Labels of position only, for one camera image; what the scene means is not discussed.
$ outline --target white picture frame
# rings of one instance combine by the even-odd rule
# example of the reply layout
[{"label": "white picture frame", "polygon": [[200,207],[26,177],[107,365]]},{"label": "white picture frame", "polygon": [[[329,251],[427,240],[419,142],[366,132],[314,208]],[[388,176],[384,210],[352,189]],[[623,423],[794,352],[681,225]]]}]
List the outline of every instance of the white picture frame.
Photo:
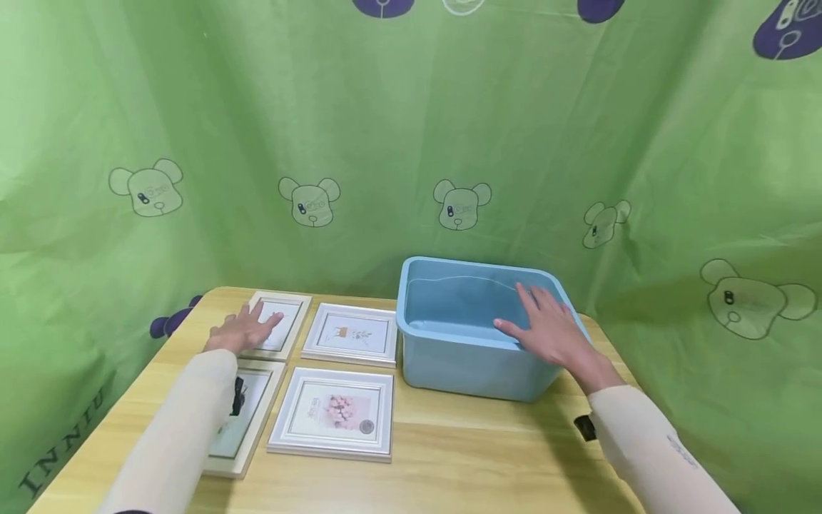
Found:
[{"label": "white picture frame", "polygon": [[246,350],[240,355],[245,359],[264,359],[284,362],[291,355],[291,349],[299,337],[302,323],[311,307],[311,296],[302,294],[279,293],[276,291],[257,291],[248,301],[254,309],[258,302],[263,302],[260,322],[264,322],[274,313],[283,313],[284,317],[269,338],[253,350]]},{"label": "white picture frame", "polygon": [[229,417],[215,435],[205,459],[203,475],[240,480],[245,478],[277,391],[283,382],[285,364],[240,359],[237,375],[246,381],[246,402],[240,409],[240,414]]},{"label": "white picture frame", "polygon": [[270,453],[391,462],[394,376],[295,368]]},{"label": "white picture frame", "polygon": [[394,311],[320,303],[301,356],[396,368],[397,342]]}]

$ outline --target black strap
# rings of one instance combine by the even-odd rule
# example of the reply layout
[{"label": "black strap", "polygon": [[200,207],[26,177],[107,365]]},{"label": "black strap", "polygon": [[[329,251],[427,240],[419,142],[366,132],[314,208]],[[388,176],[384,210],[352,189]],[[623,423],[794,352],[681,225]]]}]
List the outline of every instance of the black strap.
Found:
[{"label": "black strap", "polygon": [[591,418],[587,415],[575,419],[574,426],[580,431],[585,442],[597,440],[597,429],[593,426],[593,421],[591,421]]}]

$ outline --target wooden table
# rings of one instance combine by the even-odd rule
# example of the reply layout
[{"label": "wooden table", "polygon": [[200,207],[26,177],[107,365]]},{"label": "wooden table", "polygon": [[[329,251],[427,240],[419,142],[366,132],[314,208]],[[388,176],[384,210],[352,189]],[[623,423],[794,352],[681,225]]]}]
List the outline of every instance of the wooden table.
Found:
[{"label": "wooden table", "polygon": [[[90,514],[209,329],[237,312],[253,289],[210,291],[111,409],[30,514]],[[320,302],[395,308],[394,300],[317,294],[288,361],[274,412],[295,366],[368,370],[300,359]],[[594,344],[633,377],[597,324]],[[204,514],[623,514],[641,513],[633,493],[585,443],[575,417],[589,412],[563,373],[533,405],[414,389],[396,372],[393,461],[380,464],[266,453],[270,416],[245,480],[204,477],[189,512]]]}]

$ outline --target sleeve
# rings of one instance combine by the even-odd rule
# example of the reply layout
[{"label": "sleeve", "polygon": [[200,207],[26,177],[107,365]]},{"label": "sleeve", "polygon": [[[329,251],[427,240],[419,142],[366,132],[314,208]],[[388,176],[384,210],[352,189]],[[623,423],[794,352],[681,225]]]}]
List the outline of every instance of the sleeve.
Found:
[{"label": "sleeve", "polygon": [[589,403],[605,458],[648,514],[740,514],[643,392],[609,387]]},{"label": "sleeve", "polygon": [[98,514],[183,514],[228,419],[237,359],[227,350],[194,357],[142,434]]}]

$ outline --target plastic storage bin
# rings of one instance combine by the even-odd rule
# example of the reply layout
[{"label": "plastic storage bin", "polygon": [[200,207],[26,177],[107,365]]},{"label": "plastic storage bin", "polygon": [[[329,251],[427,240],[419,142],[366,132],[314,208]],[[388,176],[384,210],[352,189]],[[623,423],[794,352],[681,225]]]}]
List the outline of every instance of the plastic storage bin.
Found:
[{"label": "plastic storage bin", "polygon": [[531,402],[560,372],[493,326],[501,317],[526,328],[517,282],[542,286],[567,303],[590,336],[559,280],[545,271],[411,257],[403,264],[397,327],[403,375],[413,387]]}]

